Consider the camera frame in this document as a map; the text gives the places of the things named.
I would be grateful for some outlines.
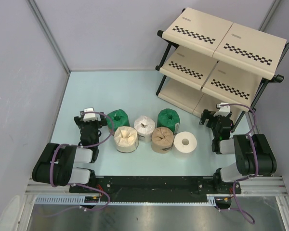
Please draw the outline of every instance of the black checkered pattern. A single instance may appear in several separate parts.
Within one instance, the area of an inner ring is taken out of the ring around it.
[[[177,70],[180,70],[186,74],[189,74],[190,76],[194,76],[198,79],[201,79],[201,77],[203,77],[203,74],[200,74],[198,72],[195,72],[191,69],[187,69],[186,67],[179,65],[177,63],[175,63],[174,61],[171,61],[170,64],[168,64],[169,66],[172,66],[173,68],[176,68]]]
[[[260,61],[260,63],[264,64],[266,63],[267,65],[271,65],[272,59],[266,59],[264,57],[260,57],[257,54],[253,54],[247,51],[242,51],[240,48],[235,48],[234,46],[230,46],[229,43],[226,43],[224,48],[227,50],[229,49],[230,51],[234,51],[236,54],[241,54],[242,56],[247,56],[249,59],[253,58],[255,61]]]
[[[211,39],[210,37],[205,37],[204,35],[194,33],[193,31],[184,30],[182,27],[178,26],[175,26],[172,30],[183,33],[184,35],[188,35],[189,37],[199,39],[200,41],[209,42],[210,44],[213,44],[213,42],[216,40],[214,38]]]
[[[234,95],[238,95],[241,98],[245,98],[246,100],[249,99],[250,94],[231,88],[230,86],[225,85],[224,83],[221,83],[220,81],[216,81],[215,79],[212,80],[211,84],[215,85],[216,87],[219,87],[220,89],[224,89],[225,91],[228,91]]]

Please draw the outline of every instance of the green wrapped toilet paper roll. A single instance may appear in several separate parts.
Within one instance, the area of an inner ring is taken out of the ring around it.
[[[177,134],[180,125],[180,117],[178,113],[170,108],[161,110],[158,114],[158,125],[159,127],[169,128],[174,135]]]
[[[122,127],[122,126],[128,126],[129,127],[130,126],[129,117],[127,116],[125,111],[123,111],[122,109],[115,110],[115,111],[109,113],[108,116],[114,122],[113,135],[115,134],[115,131],[118,129],[118,127]],[[111,123],[110,123],[109,119],[107,119],[107,125],[108,125],[108,129],[111,130]]]

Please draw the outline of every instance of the beige shelf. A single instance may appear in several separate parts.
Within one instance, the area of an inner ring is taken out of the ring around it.
[[[186,47],[178,47],[160,68],[160,73],[200,90],[217,60]]]
[[[216,105],[222,102],[174,79],[165,84],[158,97],[199,118],[204,109],[217,111]],[[231,119],[235,122],[241,110],[233,106],[230,108]]]
[[[191,8],[183,11],[162,38],[266,79],[274,76],[287,42]]]
[[[202,96],[202,92],[174,79],[170,79],[167,84],[164,84],[158,95],[159,98],[189,113],[193,113]]]
[[[201,114],[203,112],[203,110],[208,109],[209,111],[218,111],[216,109],[216,105],[221,103],[222,101],[209,96],[207,94],[203,94],[203,96],[201,97],[199,103],[197,104],[196,108],[193,111],[193,115],[201,118]],[[233,122],[236,122],[236,119],[238,118],[238,116],[240,115],[240,113],[242,112],[240,109],[234,107],[234,106],[230,106],[230,109],[232,111],[232,115],[231,115],[231,119],[233,120]]]
[[[261,79],[261,76],[219,61],[202,92],[222,102],[250,106]]]
[[[225,19],[186,8],[162,38],[212,57],[231,25]]]
[[[233,23],[213,57],[272,79],[286,40]]]

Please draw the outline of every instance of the gray wall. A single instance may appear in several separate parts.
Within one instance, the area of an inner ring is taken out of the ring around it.
[[[266,32],[289,41],[289,0],[282,2]],[[289,51],[276,73],[284,75],[285,80],[268,86],[256,106],[256,114],[289,193]]]
[[[184,7],[258,29],[273,0],[37,0],[72,70],[154,69]]]
[[[25,191],[66,80],[26,1],[0,1],[0,214]]]

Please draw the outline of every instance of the label sticker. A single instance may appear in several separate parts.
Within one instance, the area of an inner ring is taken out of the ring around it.
[[[180,123],[175,124],[174,134],[177,134]]]

